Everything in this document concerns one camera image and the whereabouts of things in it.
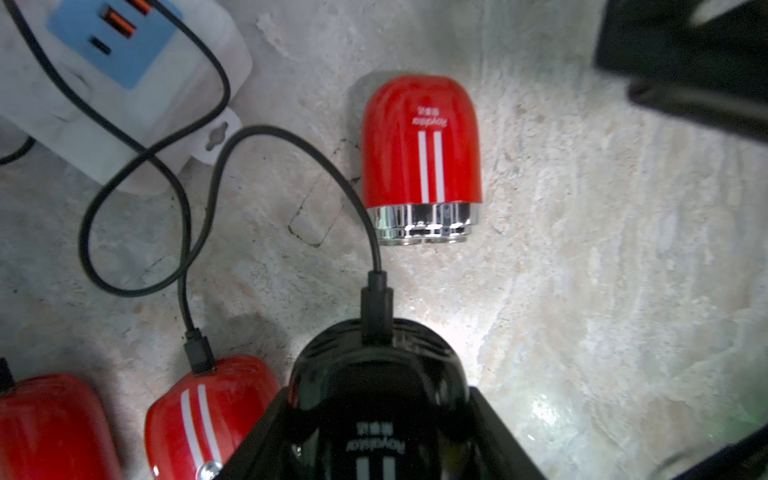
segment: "red flashlight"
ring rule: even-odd
[[[66,374],[15,383],[0,359],[0,478],[121,480],[96,392]]]
[[[211,480],[279,391],[266,363],[247,355],[219,359],[207,375],[188,373],[147,413],[154,477]]]
[[[406,75],[371,97],[362,200],[382,245],[466,240],[482,204],[475,109],[445,77]]]

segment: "concrete floor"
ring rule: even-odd
[[[336,152],[350,177],[383,79],[466,86],[483,223],[468,243],[384,259],[396,312],[458,350],[549,478],[647,478],[768,421],[766,149],[627,105],[624,83],[590,65],[603,0],[221,3],[255,60],[233,109]],[[4,128],[2,151],[22,139]],[[182,173],[198,226],[209,176]],[[68,371],[96,386],[126,478],[149,478],[144,414],[186,371],[183,329],[174,288],[118,299],[81,272],[75,239],[97,188],[43,147],[0,169],[0,352],[19,378]],[[308,194],[326,220],[296,216]],[[279,141],[236,151],[190,272],[219,356],[260,356],[285,380],[312,336],[356,315],[369,253],[341,197]],[[177,263],[179,226],[170,194],[115,195],[97,264],[124,285],[156,280]]]

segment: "black object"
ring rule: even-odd
[[[12,154],[0,158],[0,165],[7,165],[11,162],[17,161],[19,158],[24,157],[31,149],[35,146],[37,141],[32,137],[27,137],[27,140],[24,142],[24,144],[19,147],[19,149]]]
[[[728,445],[674,480],[753,480],[766,473],[768,425],[741,442]]]
[[[636,104],[768,141],[768,7],[698,24],[703,0],[609,0],[595,64]]]
[[[0,395],[16,386],[11,374],[11,368],[8,366],[8,360],[0,357]]]
[[[544,478],[443,338],[407,319],[376,338],[360,319],[315,337],[217,480]]]
[[[362,341],[367,345],[392,342],[392,289],[386,285],[386,272],[368,272],[368,286],[360,292]]]

